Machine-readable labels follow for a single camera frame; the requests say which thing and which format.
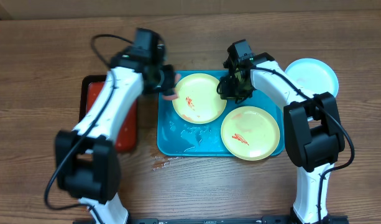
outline white plastic housing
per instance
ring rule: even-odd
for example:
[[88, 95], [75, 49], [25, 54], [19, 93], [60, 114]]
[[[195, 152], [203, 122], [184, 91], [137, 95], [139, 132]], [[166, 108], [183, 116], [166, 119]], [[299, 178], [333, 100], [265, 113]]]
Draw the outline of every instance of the white plastic housing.
[[[321, 174], [334, 167], [334, 164], [325, 164], [314, 168], [313, 172], [307, 172], [304, 168], [297, 168], [296, 172], [296, 199], [294, 202], [294, 212], [302, 223], [318, 222], [318, 192]], [[328, 179], [330, 173], [326, 174], [323, 180], [321, 191], [321, 219], [328, 213], [326, 208]]]
[[[108, 106], [88, 137], [97, 138], [103, 135], [112, 142], [116, 142], [121, 125], [131, 105], [143, 91], [143, 78], [141, 73], [135, 73], [133, 69], [130, 68], [116, 67], [112, 70], [116, 76], [116, 89]], [[78, 131], [78, 135], [84, 134], [89, 128], [106, 102], [111, 88], [112, 73], [108, 72], [105, 84], [92, 108], [73, 129], [74, 131]]]
[[[89, 198], [79, 199], [80, 203], [87, 203], [92, 205], [102, 222], [105, 224], [126, 224], [128, 219], [128, 211], [122, 206], [118, 194], [106, 204], [100, 204], [97, 200]], [[96, 218], [94, 212], [91, 210], [92, 217], [95, 219], [96, 224], [100, 224]]]
[[[263, 62], [258, 64], [257, 67], [276, 70], [276, 72], [286, 76], [286, 78], [289, 79], [306, 96], [313, 98], [313, 92], [297, 84], [296, 81], [286, 75], [285, 72], [283, 72], [283, 70], [278, 66], [276, 61]], [[302, 96], [298, 95], [295, 90], [290, 87], [282, 78], [270, 72], [252, 69], [251, 84], [257, 90], [265, 93], [282, 111], [284, 106], [289, 105], [291, 102], [305, 101], [305, 99]]]

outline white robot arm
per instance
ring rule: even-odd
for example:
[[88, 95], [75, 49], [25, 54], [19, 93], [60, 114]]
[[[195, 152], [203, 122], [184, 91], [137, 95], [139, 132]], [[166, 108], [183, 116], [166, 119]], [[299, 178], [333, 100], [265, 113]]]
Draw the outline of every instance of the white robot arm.
[[[281, 73], [304, 94], [313, 98], [313, 92], [297, 84], [296, 81], [283, 72], [276, 61], [268, 60], [257, 64], [256, 66], [258, 68], [267, 68]], [[250, 71], [250, 77], [252, 86], [265, 93], [282, 111], [285, 106], [292, 102], [303, 102], [306, 100], [298, 95], [296, 91], [278, 75], [263, 70], [252, 69]], [[316, 223], [318, 221], [318, 208], [316, 205], [318, 204], [317, 196], [320, 177], [324, 171], [332, 167], [334, 167], [334, 164], [323, 164], [316, 167], [313, 172], [307, 172], [302, 167], [297, 168], [296, 199], [293, 204], [293, 211], [302, 223]], [[321, 194], [321, 219], [328, 214], [326, 209], [328, 178], [329, 174], [326, 175], [326, 179], [323, 182]]]
[[[109, 34], [97, 36], [117, 38]], [[101, 93], [72, 132], [60, 131], [56, 136], [57, 170], [44, 194], [48, 208], [62, 210], [86, 205], [97, 223], [127, 223], [128, 211], [117, 194], [121, 174], [114, 145], [129, 108], [140, 94], [175, 94], [175, 71], [171, 65], [162, 65], [165, 46], [159, 42], [163, 40], [157, 33], [137, 29], [135, 42], [114, 56], [111, 63], [102, 58], [111, 70]], [[93, 160], [77, 158], [77, 154], [84, 153], [92, 154]], [[60, 208], [51, 206], [48, 193], [55, 179], [59, 188], [78, 198], [80, 203]]]

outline plate rim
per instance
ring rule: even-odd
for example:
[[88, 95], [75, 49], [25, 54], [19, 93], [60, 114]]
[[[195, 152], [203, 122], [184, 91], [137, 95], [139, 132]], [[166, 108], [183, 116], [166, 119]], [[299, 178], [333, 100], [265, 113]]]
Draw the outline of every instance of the plate rim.
[[[239, 110], [240, 108], [242, 108], [242, 109], [243, 109], [243, 108], [252, 108], [253, 110], [256, 109], [256, 110], [259, 110], [259, 111], [263, 111], [263, 113], [269, 115], [269, 116], [273, 119], [274, 124], [275, 124], [274, 126], [275, 126], [275, 128], [277, 128], [276, 135], [278, 136], [278, 138], [277, 138], [277, 142], [276, 142], [275, 146], [271, 148], [271, 150], [270, 150], [271, 152], [270, 152], [269, 154], [266, 154], [266, 156], [264, 156], [264, 157], [244, 157], [244, 156], [241, 156], [241, 155], [238, 155], [238, 154], [234, 153], [234, 152], [233, 152], [233, 151], [232, 151], [232, 150], [225, 144], [225, 141], [224, 141], [224, 138], [223, 138], [223, 126], [224, 126], [224, 124], [227, 122], [226, 119], [228, 119], [229, 115], [230, 115], [231, 113], [233, 113], [234, 111]], [[243, 160], [247, 160], [247, 161], [258, 161], [258, 160], [262, 160], [262, 159], [265, 159], [265, 158], [269, 157], [269, 156], [276, 150], [278, 144], [280, 143], [280, 127], [278, 126], [278, 124], [277, 124], [275, 118], [274, 118], [272, 115], [270, 115], [270, 113], [268, 113], [267, 111], [263, 110], [262, 108], [259, 108], [259, 107], [256, 107], [256, 106], [240, 106], [240, 107], [238, 107], [238, 108], [236, 108], [236, 109], [230, 111], [230, 112], [226, 115], [226, 117], [223, 119], [222, 124], [221, 124], [221, 139], [222, 139], [223, 145], [226, 147], [226, 149], [227, 149], [231, 154], [233, 154], [234, 156], [236, 156], [237, 158], [240, 158], [240, 159], [243, 159]]]
[[[207, 74], [207, 73], [201, 73], [201, 72], [199, 72], [199, 73], [193, 73], [193, 74], [190, 74], [190, 75], [187, 75], [187, 76], [181, 78], [181, 79], [179, 80], [179, 82], [177, 83], [177, 85], [178, 85], [180, 82], [182, 82], [182, 80], [189, 79], [188, 77], [192, 77], [193, 75], [208, 76], [208, 78], [210, 78], [210, 79], [212, 79], [212, 80], [216, 80], [216, 81], [218, 81], [218, 83], [219, 83], [219, 80], [218, 80], [216, 77], [214, 77], [214, 76], [212, 76], [212, 75], [209, 75], [209, 74]], [[178, 113], [178, 110], [177, 110], [177, 108], [175, 107], [175, 103], [174, 103], [174, 101], [175, 101], [175, 100], [172, 101], [172, 106], [173, 106], [173, 109], [175, 110], [175, 112], [177, 113], [177, 115], [178, 115], [181, 119], [183, 119], [184, 121], [187, 121], [187, 122], [189, 122], [189, 123], [191, 123], [191, 124], [208, 124], [208, 123], [210, 123], [210, 122], [216, 120], [218, 117], [220, 117], [220, 116], [223, 114], [223, 111], [225, 110], [226, 105], [227, 105], [227, 100], [223, 100], [223, 101], [224, 101], [223, 110], [221, 110], [221, 112], [220, 112], [217, 116], [215, 116], [215, 117], [213, 117], [212, 119], [209, 119], [209, 120], [207, 120], [207, 121], [205, 121], [205, 122], [195, 122], [195, 121], [188, 121], [187, 119], [184, 119], [184, 118], [182, 117], [182, 115], [181, 115], [180, 113]]]
[[325, 70], [329, 74], [330, 79], [331, 79], [331, 81], [333, 81], [333, 85], [334, 85], [334, 93], [333, 93], [333, 95], [334, 95], [334, 97], [336, 97], [338, 95], [338, 92], [339, 92], [338, 77], [335, 74], [335, 71], [329, 65], [324, 63], [323, 61], [320, 61], [320, 60], [315, 59], [315, 58], [301, 58], [301, 59], [295, 60], [291, 64], [289, 64], [284, 72], [289, 77], [291, 77], [291, 75], [288, 74], [288, 71], [291, 70], [291, 68], [294, 67], [295, 65], [299, 65], [299, 64], [302, 64], [302, 63], [305, 63], [305, 62], [313, 63], [313, 64], [315, 64], [317, 66], [320, 66], [323, 70]]

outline red tray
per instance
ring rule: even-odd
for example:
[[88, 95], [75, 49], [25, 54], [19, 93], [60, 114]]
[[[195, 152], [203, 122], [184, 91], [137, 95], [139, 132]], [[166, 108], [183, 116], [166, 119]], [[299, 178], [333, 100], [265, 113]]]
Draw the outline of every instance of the red tray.
[[[105, 75], [91, 75], [85, 77], [81, 88], [81, 103], [80, 103], [80, 120], [91, 109], [93, 103], [96, 101], [104, 81]], [[137, 140], [137, 102], [128, 111], [127, 117], [122, 124], [116, 141], [117, 152], [129, 152], [136, 146]]]

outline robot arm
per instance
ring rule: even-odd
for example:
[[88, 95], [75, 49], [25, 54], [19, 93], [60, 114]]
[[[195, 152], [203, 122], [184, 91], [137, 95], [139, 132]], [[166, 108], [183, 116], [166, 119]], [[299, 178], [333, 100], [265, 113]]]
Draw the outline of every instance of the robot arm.
[[[72, 132], [60, 131], [56, 136], [56, 163], [62, 166], [58, 186], [92, 207], [97, 223], [127, 223], [128, 211], [117, 194], [121, 173], [114, 145], [129, 108], [142, 93], [174, 94], [175, 72], [171, 65], [162, 65], [165, 46], [158, 44], [160, 40], [151, 30], [137, 29], [133, 45], [111, 59], [111, 71], [88, 114]], [[84, 153], [92, 154], [92, 161], [77, 158]]]
[[[329, 93], [315, 95], [300, 86], [283, 72], [272, 56], [252, 53], [246, 40], [233, 43], [227, 51], [229, 57], [224, 67], [229, 69], [229, 75], [221, 78], [217, 92], [223, 99], [243, 101], [251, 97], [255, 89], [260, 90], [283, 111], [285, 147], [291, 161], [298, 167], [292, 219], [295, 223], [317, 223], [320, 177], [334, 167], [339, 152], [344, 150], [344, 139], [338, 129], [328, 124], [326, 114], [318, 111], [311, 100], [299, 95], [295, 88], [317, 101], [339, 121], [335, 98]], [[321, 120], [321, 125], [310, 129], [308, 121], [313, 119]], [[329, 174], [325, 175], [321, 189], [322, 220], [328, 215], [328, 178]]]

